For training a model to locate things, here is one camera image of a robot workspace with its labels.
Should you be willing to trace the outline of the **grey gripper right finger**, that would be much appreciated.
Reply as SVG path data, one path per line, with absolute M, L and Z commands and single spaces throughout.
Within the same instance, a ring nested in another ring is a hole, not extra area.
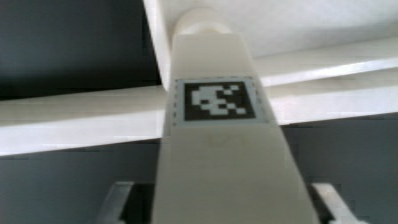
M 368 224 L 358 218 L 333 184 L 313 183 L 311 188 L 324 207 L 324 211 L 320 212 L 322 224 Z

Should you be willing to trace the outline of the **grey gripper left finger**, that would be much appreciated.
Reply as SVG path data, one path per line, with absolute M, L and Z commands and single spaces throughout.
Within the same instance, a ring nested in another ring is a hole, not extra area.
M 153 195 L 153 183 L 116 182 L 95 224 L 152 224 Z

